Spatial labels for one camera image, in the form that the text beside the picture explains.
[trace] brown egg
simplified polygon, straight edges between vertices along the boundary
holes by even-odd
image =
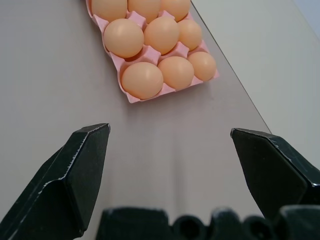
[[[158,68],[162,72],[164,82],[175,90],[188,87],[195,75],[192,64],[180,56],[171,56],[162,60]]]
[[[124,19],[127,15],[127,0],[92,0],[92,14],[112,22],[116,19]]]
[[[169,16],[153,20],[144,30],[144,44],[153,47],[162,55],[170,52],[179,39],[179,26]]]
[[[180,35],[179,41],[190,51],[198,47],[202,42],[202,29],[194,20],[182,20],[178,23]]]
[[[138,62],[123,73],[121,85],[130,95],[138,99],[149,99],[157,95],[164,84],[164,77],[157,66]]]
[[[167,11],[174,16],[175,21],[181,21],[188,15],[191,0],[161,0],[161,11]]]
[[[161,0],[128,0],[129,12],[135,11],[145,17],[148,24],[158,17],[160,5]]]
[[[143,48],[144,32],[131,20],[117,19],[105,28],[103,41],[111,53],[121,58],[131,58]]]
[[[217,71],[216,60],[206,52],[196,52],[188,57],[188,61],[194,68],[194,75],[202,80],[209,81],[212,79]]]

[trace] gray table surface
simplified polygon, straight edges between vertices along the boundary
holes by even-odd
[[[171,222],[194,214],[207,223],[211,210],[224,206],[241,217],[260,214],[230,130],[269,130],[191,12],[220,77],[130,104],[84,0],[0,1],[0,219],[73,131],[102,122],[111,134],[83,239],[94,239],[109,207],[163,208]]]

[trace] egg tray compartment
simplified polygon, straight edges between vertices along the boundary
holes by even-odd
[[[113,54],[112,52],[109,52],[108,49],[106,48],[106,45],[104,44],[104,32],[106,27],[108,26],[109,22],[107,20],[104,20],[100,17],[98,17],[95,14],[92,14],[91,11],[91,0],[86,0],[86,7],[87,7],[87,11],[89,13],[89,16],[91,17],[91,19],[93,20],[93,22],[99,27],[100,31],[101,31],[101,35],[102,35],[102,43],[103,43],[103,47],[104,50],[106,51],[106,53],[111,57],[113,64],[117,70],[117,79],[118,79],[118,84],[120,86],[121,91],[127,96],[128,101],[133,104],[133,103],[137,103],[137,102],[144,102],[147,100],[151,100],[151,99],[155,99],[161,95],[165,95],[165,94],[169,94],[169,93],[173,93],[173,92],[178,92],[181,90],[175,90],[174,88],[169,87],[167,84],[163,84],[163,87],[161,89],[161,91],[148,99],[139,99],[136,98],[132,95],[130,95],[128,92],[126,92],[121,84],[121,78],[122,75],[124,73],[124,71],[131,65],[136,64],[136,63],[140,63],[140,62],[147,62],[147,63],[151,63],[155,66],[158,66],[158,64],[163,60],[166,59],[168,57],[173,57],[173,56],[177,56],[177,57],[182,57],[182,58],[187,58],[189,55],[197,53],[197,52],[206,52],[206,53],[210,53],[207,45],[205,43],[204,40],[202,40],[201,44],[194,50],[189,51],[189,48],[186,47],[185,45],[183,45],[180,41],[175,45],[175,47],[168,52],[165,55],[161,55],[160,52],[158,52],[157,50],[153,49],[151,46],[147,46],[147,45],[143,45],[142,50],[135,56],[130,57],[130,58],[121,58],[115,54]],[[158,14],[158,18],[159,17],[163,17],[163,16],[169,16],[173,19],[175,19],[174,16],[170,15],[168,12],[166,11],[161,11]],[[129,12],[127,11],[126,14],[126,19],[129,19],[133,22],[135,22],[136,24],[139,25],[139,27],[144,31],[147,27],[147,22],[146,19],[139,15],[138,13],[136,13],[135,11]],[[189,12],[187,14],[187,16],[184,18],[188,19],[188,20],[193,20],[193,17],[191,15],[191,13]],[[213,79],[216,79],[219,77],[219,73],[218,70],[215,72],[215,76],[213,77]],[[187,89],[191,86],[194,85],[198,85],[198,84],[203,84],[204,82],[201,81],[200,79],[198,79],[196,76],[193,77],[193,80],[191,82],[191,84],[184,88]]]

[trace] egg carton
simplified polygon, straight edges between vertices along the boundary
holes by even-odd
[[[151,63],[155,66],[158,66],[158,64],[168,58],[168,57],[182,57],[182,58],[187,58],[189,55],[197,53],[197,52],[206,52],[206,53],[210,53],[207,45],[205,43],[204,40],[202,40],[201,44],[194,50],[189,51],[189,48],[186,47],[185,45],[183,45],[180,41],[175,45],[175,47],[167,54],[165,55],[161,55],[160,52],[158,52],[157,50],[153,49],[151,46],[148,45],[143,45],[142,50],[135,56],[130,57],[130,58],[121,58],[115,54],[113,54],[112,52],[108,51],[108,49],[106,48],[106,45],[104,43],[104,32],[106,27],[108,26],[109,22],[105,19],[102,19],[100,17],[98,17],[95,14],[92,14],[92,10],[91,10],[91,0],[86,0],[86,7],[87,7],[87,11],[89,13],[89,16],[91,17],[91,19],[93,20],[93,22],[99,27],[100,31],[101,31],[101,35],[102,35],[102,43],[103,43],[103,47],[104,50],[106,51],[106,53],[111,57],[114,66],[117,70],[117,79],[118,79],[118,84],[120,86],[121,91],[127,96],[128,101],[133,104],[133,103],[137,103],[137,102],[144,102],[144,101],[148,101],[151,99],[155,99],[159,96],[165,95],[165,94],[169,94],[169,93],[173,93],[173,92],[178,92],[181,90],[175,90],[174,88],[169,87],[167,84],[163,84],[163,87],[161,89],[161,91],[155,95],[154,97],[148,98],[148,99],[139,99],[136,98],[134,96],[132,96],[131,94],[129,94],[128,92],[126,92],[121,84],[121,78],[122,75],[124,73],[124,71],[131,65],[136,64],[136,63],[140,63],[140,62],[147,62],[147,63]],[[159,17],[163,17],[163,16],[169,16],[173,19],[175,19],[174,16],[172,16],[171,14],[169,14],[167,11],[161,11],[158,14],[158,18]],[[126,14],[126,19],[129,19],[133,22],[135,22],[137,25],[139,25],[139,27],[144,31],[147,27],[147,21],[146,19],[139,15],[138,13],[136,13],[135,11],[129,12],[127,11]],[[191,15],[191,13],[189,12],[187,14],[187,16],[184,18],[188,19],[188,20],[193,20],[193,17]],[[213,79],[216,79],[219,77],[219,73],[218,71],[215,72],[215,76],[213,77]],[[191,86],[194,85],[198,85],[198,84],[203,84],[204,82],[201,81],[200,79],[198,79],[196,76],[193,77],[193,80],[191,82],[191,84],[186,87],[189,88]]]

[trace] pink egg tray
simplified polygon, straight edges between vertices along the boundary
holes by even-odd
[[[120,89],[122,90],[122,92],[127,96],[128,101],[133,104],[133,103],[137,103],[137,102],[144,102],[147,100],[151,100],[151,99],[155,99],[161,95],[165,95],[165,94],[169,94],[169,93],[173,93],[173,92],[178,92],[178,90],[175,90],[171,87],[169,87],[167,84],[163,84],[162,90],[154,97],[149,98],[149,99],[139,99],[136,98],[132,95],[130,95],[129,93],[127,93],[122,85],[121,85],[121,77],[122,74],[124,73],[124,71],[131,65],[139,63],[139,62],[147,62],[147,63],[151,63],[154,64],[156,66],[158,66],[158,64],[165,58],[168,57],[173,57],[173,56],[177,56],[177,57],[183,57],[183,58],[187,58],[189,55],[194,54],[196,52],[206,52],[206,53],[210,53],[207,45],[205,43],[204,40],[202,40],[202,43],[194,50],[189,51],[189,48],[187,48],[185,45],[183,45],[181,42],[178,42],[176,44],[176,46],[167,54],[165,55],[161,55],[160,52],[156,51],[155,49],[153,49],[151,46],[147,46],[147,45],[143,45],[142,50],[133,57],[130,58],[121,58],[116,56],[115,54],[113,54],[112,52],[109,52],[108,49],[106,48],[106,45],[104,44],[104,32],[106,27],[108,26],[109,22],[107,20],[104,20],[100,17],[98,17],[95,14],[92,14],[91,11],[91,0],[86,0],[86,7],[88,10],[88,13],[91,17],[91,19],[93,20],[93,22],[99,27],[101,34],[102,34],[102,43],[104,46],[104,50],[106,51],[106,53],[111,57],[114,66],[117,70],[117,78],[118,78],[118,83],[120,86]],[[159,12],[158,14],[158,18],[162,17],[162,16],[170,16],[173,19],[175,19],[174,16],[170,15],[168,12],[166,11],[162,11]],[[140,28],[144,31],[145,28],[147,27],[147,22],[146,19],[139,15],[138,13],[136,13],[135,11],[129,12],[127,11],[126,14],[126,18],[130,19],[131,21],[135,22],[136,24],[138,24],[140,26]],[[188,15],[184,18],[184,19],[189,19],[189,20],[193,20],[193,17],[191,15],[191,13],[189,12]],[[213,77],[214,79],[219,77],[219,73],[218,70],[215,73],[215,76]],[[192,83],[187,87],[191,87],[194,85],[198,85],[198,84],[203,84],[204,82],[201,81],[200,79],[198,79],[196,76],[193,77]]]

